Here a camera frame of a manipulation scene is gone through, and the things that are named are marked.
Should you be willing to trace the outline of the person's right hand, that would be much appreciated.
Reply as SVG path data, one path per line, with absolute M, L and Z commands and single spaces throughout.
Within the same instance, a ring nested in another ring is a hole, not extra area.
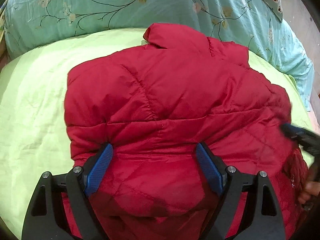
M 308 177 L 305 181 L 304 189 L 298 197 L 300 204 L 305 204 L 312 196 L 319 194 L 319 180 L 316 180 L 318 173 L 318 165 L 313 163 L 309 168 Z

